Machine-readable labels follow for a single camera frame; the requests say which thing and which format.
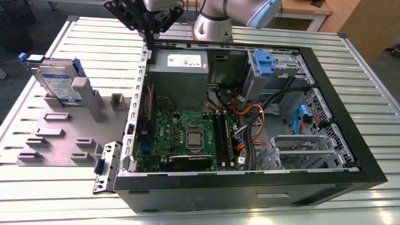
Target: open computer tower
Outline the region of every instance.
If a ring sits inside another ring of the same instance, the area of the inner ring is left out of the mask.
[[[386,181],[310,48],[155,46],[94,194],[117,193],[135,212],[267,208]]]

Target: label sticker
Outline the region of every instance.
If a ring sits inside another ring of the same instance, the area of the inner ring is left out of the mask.
[[[241,97],[241,95],[237,95],[235,98],[237,98],[238,101],[241,101],[241,102],[243,101],[243,97]]]
[[[201,67],[199,55],[167,55],[167,67]]]
[[[238,157],[237,163],[243,164],[243,162],[245,162],[245,158],[243,157]]]
[[[70,87],[71,80],[67,75],[43,74],[42,79],[61,102],[74,105],[81,101],[79,94]]]
[[[329,12],[321,12],[321,11],[314,11],[315,14],[325,14],[329,15]]]

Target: power supply label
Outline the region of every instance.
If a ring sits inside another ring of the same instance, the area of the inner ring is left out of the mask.
[[[67,75],[43,74],[42,79],[63,104],[74,105],[81,101],[79,94],[70,87],[71,79]]]
[[[201,67],[199,55],[167,55],[167,67]]]

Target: motherboard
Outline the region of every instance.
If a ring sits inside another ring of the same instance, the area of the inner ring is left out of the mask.
[[[239,170],[237,118],[227,112],[157,112],[154,140],[141,145],[138,172]]]

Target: aluminum table surface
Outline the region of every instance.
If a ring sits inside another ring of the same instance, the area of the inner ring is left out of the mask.
[[[190,39],[173,25],[161,36]],[[355,122],[387,182],[306,207],[135,214],[117,195],[91,195],[94,174],[82,167],[11,165],[45,106],[33,77],[0,127],[0,222],[86,224],[400,224],[400,108],[349,41],[330,33],[233,28],[233,41],[310,47]],[[102,96],[129,96],[142,40],[115,19],[66,21],[46,57],[81,60]]]

